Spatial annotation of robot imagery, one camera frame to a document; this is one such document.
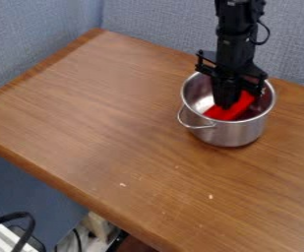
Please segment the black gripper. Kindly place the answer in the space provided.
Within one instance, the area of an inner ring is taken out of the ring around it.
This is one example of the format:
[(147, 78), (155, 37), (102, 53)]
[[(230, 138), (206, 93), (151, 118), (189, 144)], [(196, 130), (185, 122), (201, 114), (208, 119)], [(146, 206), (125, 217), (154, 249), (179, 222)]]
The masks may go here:
[(229, 109), (238, 101), (241, 92), (254, 97), (262, 93), (266, 72), (256, 65), (256, 47), (265, 44), (257, 41), (258, 32), (217, 34), (217, 50), (200, 50), (196, 53), (194, 70), (212, 80), (214, 104)]

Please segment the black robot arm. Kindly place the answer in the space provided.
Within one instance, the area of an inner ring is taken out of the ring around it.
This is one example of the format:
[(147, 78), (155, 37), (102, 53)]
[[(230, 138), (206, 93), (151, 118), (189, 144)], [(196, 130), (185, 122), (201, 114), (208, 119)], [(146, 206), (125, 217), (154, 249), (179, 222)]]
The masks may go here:
[(217, 49), (196, 53), (194, 70), (210, 77), (214, 104), (229, 109), (241, 99), (241, 92), (260, 96), (268, 74), (254, 63), (258, 26), (269, 32), (261, 21), (265, 0), (214, 0), (217, 16)]

